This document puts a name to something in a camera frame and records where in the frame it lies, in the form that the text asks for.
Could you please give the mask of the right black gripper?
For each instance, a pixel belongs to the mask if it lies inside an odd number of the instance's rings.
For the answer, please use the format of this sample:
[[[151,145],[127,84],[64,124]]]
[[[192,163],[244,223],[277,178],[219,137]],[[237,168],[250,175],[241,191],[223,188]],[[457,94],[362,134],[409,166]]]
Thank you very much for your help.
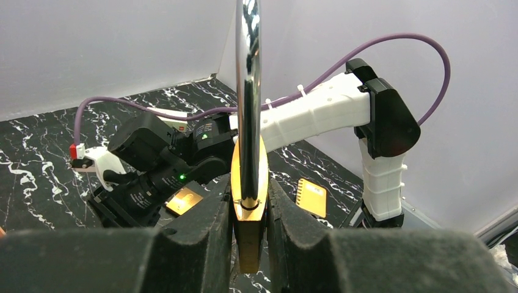
[[[103,179],[114,187],[98,187],[87,204],[105,228],[154,226],[161,206],[188,183],[190,171],[185,164],[165,164],[140,175],[106,170]]]

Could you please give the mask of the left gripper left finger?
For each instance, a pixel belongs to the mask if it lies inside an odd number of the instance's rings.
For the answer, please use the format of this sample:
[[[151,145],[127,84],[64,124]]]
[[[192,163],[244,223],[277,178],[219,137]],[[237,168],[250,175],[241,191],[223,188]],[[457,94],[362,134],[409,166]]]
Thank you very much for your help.
[[[229,177],[160,228],[21,230],[1,238],[2,292],[228,292]]]

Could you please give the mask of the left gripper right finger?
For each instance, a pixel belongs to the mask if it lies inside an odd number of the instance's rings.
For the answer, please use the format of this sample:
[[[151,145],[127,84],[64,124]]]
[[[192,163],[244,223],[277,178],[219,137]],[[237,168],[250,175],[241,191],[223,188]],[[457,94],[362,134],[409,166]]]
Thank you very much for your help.
[[[331,229],[268,188],[273,292],[511,292],[487,247],[448,230]]]

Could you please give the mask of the brass padlock long shackle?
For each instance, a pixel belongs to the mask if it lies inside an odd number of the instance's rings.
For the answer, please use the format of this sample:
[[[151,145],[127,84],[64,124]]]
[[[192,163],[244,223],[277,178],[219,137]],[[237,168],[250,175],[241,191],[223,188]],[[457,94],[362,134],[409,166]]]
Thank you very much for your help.
[[[238,140],[231,193],[239,271],[259,270],[268,201],[269,168],[261,122],[261,17],[259,1],[237,1],[235,20]]]

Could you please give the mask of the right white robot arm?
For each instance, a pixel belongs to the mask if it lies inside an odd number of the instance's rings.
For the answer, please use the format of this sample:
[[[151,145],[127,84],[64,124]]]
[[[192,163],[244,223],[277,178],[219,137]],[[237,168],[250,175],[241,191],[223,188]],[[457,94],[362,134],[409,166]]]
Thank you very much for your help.
[[[261,114],[262,151],[341,128],[354,128],[363,165],[362,210],[372,227],[398,227],[404,157],[421,129],[399,93],[362,59],[309,92]],[[153,226],[159,207],[195,181],[240,167],[236,115],[212,114],[185,134],[145,112],[125,122],[103,153],[114,163],[87,199],[104,226]]]

